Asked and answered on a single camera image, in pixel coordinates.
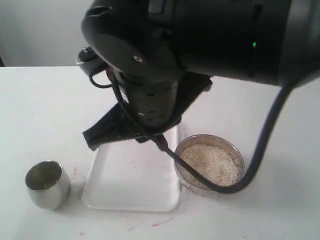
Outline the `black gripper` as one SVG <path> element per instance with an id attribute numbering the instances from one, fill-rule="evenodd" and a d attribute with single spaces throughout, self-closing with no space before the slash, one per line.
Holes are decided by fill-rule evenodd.
<path id="1" fill-rule="evenodd" d="M 157 137 L 179 124 L 184 112 L 213 84 L 209 76 L 192 72 L 187 72 L 178 81 L 142 83 L 137 77 L 114 70 L 89 46 L 78 53 L 75 61 L 97 88 L 112 87 L 111 84 L 96 83 L 93 79 L 95 75 L 106 72 L 110 82 L 118 84 L 120 96 L 130 116 L 147 133 Z M 139 143 L 147 141 L 146 135 L 126 116 L 118 103 L 84 131 L 83 137 L 92 151 L 112 142 L 131 139 Z"/>

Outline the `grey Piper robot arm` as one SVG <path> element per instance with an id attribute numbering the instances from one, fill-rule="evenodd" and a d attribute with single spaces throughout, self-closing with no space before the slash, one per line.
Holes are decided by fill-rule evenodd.
<path id="1" fill-rule="evenodd" d="M 135 123 L 164 133 L 211 77 L 281 87 L 320 76 L 317 0 L 96 0 L 81 30 L 80 67 L 88 76 L 111 70 L 125 105 L 84 131 L 91 150 L 145 142 Z"/>

